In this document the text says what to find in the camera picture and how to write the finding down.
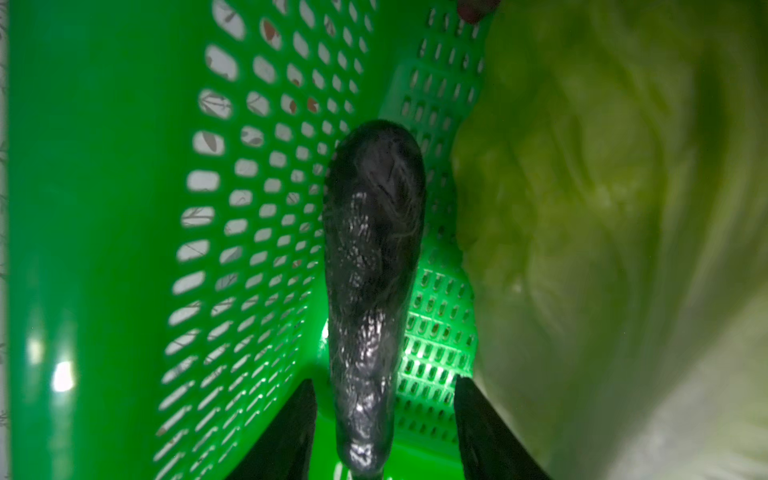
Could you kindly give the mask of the green plastic basket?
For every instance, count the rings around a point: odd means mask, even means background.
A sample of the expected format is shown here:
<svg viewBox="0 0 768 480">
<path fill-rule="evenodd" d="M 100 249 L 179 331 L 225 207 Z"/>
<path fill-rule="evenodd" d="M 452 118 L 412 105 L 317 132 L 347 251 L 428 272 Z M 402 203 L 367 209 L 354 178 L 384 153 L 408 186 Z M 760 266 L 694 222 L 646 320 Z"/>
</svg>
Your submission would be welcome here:
<svg viewBox="0 0 768 480">
<path fill-rule="evenodd" d="M 14 1 L 5 365 L 14 479 L 224 479 L 328 384 L 327 163 L 373 119 L 424 156 L 388 479 L 463 475 L 473 295 L 450 150 L 490 24 L 452 1 Z"/>
</svg>

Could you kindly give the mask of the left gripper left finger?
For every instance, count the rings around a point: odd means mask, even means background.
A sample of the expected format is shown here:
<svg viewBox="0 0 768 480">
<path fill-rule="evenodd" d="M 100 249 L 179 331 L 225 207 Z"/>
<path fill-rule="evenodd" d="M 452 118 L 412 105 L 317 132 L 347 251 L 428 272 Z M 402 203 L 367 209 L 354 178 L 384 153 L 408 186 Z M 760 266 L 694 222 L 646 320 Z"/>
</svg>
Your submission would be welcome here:
<svg viewBox="0 0 768 480">
<path fill-rule="evenodd" d="M 227 480 L 307 480 L 317 413 L 315 389 L 306 379 Z"/>
</svg>

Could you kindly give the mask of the napa cabbage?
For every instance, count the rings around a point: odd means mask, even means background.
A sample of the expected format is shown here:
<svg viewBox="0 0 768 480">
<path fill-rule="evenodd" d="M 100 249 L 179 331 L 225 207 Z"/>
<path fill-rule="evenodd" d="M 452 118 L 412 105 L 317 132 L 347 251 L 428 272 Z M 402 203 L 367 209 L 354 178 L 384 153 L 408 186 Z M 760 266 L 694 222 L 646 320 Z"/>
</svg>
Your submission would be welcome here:
<svg viewBox="0 0 768 480">
<path fill-rule="evenodd" d="M 554 479 L 765 478 L 766 3 L 504 1 L 483 72 L 483 392 Z"/>
</svg>

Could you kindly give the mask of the purple eggplant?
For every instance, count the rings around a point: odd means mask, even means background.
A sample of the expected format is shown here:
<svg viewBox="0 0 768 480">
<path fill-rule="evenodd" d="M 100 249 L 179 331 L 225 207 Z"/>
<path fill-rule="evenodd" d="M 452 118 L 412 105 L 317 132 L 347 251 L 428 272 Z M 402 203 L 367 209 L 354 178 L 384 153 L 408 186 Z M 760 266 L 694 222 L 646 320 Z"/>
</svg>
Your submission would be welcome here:
<svg viewBox="0 0 768 480">
<path fill-rule="evenodd" d="M 500 0 L 458 0 L 457 14 L 465 22 L 477 24 L 492 14 L 500 3 Z"/>
</svg>

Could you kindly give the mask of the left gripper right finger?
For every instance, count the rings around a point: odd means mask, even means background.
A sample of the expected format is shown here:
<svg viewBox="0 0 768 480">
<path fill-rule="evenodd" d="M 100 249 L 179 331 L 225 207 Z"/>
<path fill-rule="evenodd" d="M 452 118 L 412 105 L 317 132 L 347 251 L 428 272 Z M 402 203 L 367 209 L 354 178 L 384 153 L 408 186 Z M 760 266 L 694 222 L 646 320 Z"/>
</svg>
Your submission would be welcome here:
<svg viewBox="0 0 768 480">
<path fill-rule="evenodd" d="M 457 378 L 454 411 L 466 479 L 550 479 L 469 377 Z"/>
</svg>

